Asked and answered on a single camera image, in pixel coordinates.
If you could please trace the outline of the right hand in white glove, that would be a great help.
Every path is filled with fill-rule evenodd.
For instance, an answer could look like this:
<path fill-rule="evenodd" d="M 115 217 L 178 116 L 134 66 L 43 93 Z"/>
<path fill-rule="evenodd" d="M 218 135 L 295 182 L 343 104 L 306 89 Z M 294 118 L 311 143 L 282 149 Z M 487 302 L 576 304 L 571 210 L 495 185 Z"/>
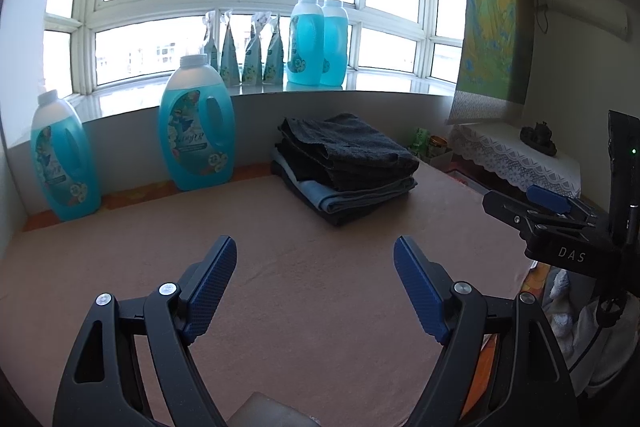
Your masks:
<path fill-rule="evenodd" d="M 583 348 L 596 330 L 593 320 L 594 280 L 553 268 L 544 288 L 542 309 L 565 358 Z"/>

